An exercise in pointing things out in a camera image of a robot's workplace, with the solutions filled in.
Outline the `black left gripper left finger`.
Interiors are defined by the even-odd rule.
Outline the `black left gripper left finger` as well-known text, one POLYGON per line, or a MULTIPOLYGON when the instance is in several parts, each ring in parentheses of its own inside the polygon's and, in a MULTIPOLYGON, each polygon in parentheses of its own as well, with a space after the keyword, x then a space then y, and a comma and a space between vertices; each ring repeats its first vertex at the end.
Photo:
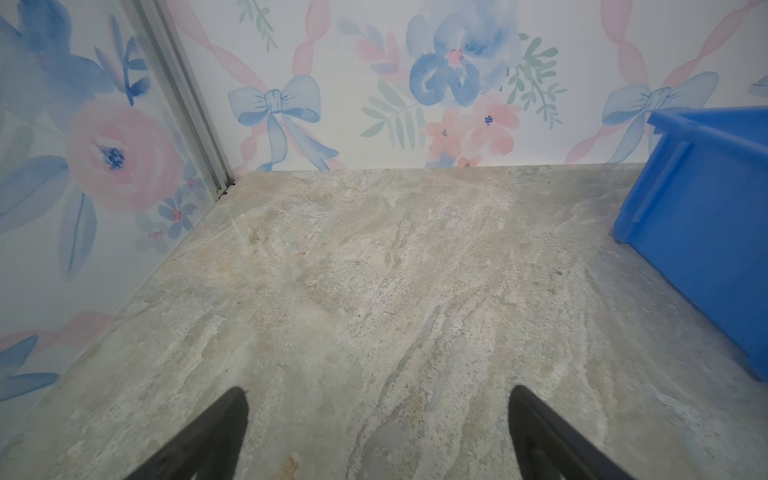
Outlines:
POLYGON ((232 479, 248 426, 246 392, 232 387, 127 478, 232 479))

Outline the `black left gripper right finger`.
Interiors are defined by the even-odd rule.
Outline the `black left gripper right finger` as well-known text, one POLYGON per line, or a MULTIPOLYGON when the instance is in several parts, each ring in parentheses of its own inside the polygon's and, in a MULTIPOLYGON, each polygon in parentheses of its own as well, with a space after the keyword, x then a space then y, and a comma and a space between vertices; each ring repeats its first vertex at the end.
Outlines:
POLYGON ((508 426, 524 479, 632 479, 524 385, 511 390, 508 426))

